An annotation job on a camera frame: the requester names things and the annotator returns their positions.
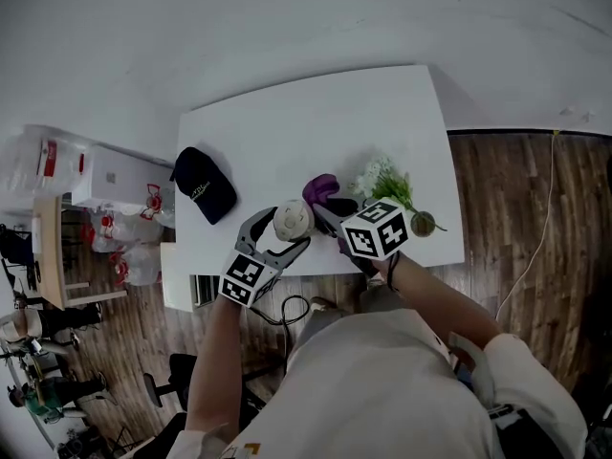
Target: bouquet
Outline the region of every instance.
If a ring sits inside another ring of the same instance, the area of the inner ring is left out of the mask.
[[[358,175],[355,182],[349,185],[355,195],[363,195],[366,199],[382,199],[388,197],[401,204],[406,210],[415,214],[417,222],[423,221],[429,227],[429,232],[433,228],[446,231],[438,226],[431,214],[421,212],[412,204],[412,188],[408,180],[408,174],[401,175],[395,164],[386,156],[382,156],[370,161],[365,166],[363,174]]]

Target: red label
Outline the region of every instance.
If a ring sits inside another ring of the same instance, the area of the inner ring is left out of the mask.
[[[47,160],[45,161],[45,177],[53,177],[55,173],[55,160],[57,160],[57,143],[53,140],[46,141],[47,143]]]

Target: desk leg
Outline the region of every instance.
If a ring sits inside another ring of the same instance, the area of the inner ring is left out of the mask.
[[[71,289],[83,289],[89,287],[89,282],[77,282],[76,284],[66,284],[66,291]]]
[[[82,304],[91,304],[93,302],[107,301],[108,299],[124,297],[125,295],[127,295],[127,291],[117,291],[116,293],[108,293],[105,295],[87,295],[85,297],[77,297],[76,299],[68,299],[66,301],[66,307],[73,308]]]

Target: purple object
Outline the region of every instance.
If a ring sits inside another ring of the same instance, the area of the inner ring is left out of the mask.
[[[327,204],[327,198],[330,195],[338,193],[339,190],[340,184],[338,183],[338,179],[336,179],[336,175],[323,173],[306,184],[304,190],[302,190],[302,197],[310,207],[312,207],[313,204],[325,206]]]

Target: green shirt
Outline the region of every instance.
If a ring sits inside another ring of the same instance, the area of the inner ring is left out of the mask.
[[[62,403],[55,393],[55,380],[48,379],[40,384],[42,396],[45,404],[38,403],[38,395],[35,389],[29,389],[25,395],[26,408],[33,414],[39,417],[47,416],[53,418],[59,415],[58,409],[62,407]]]

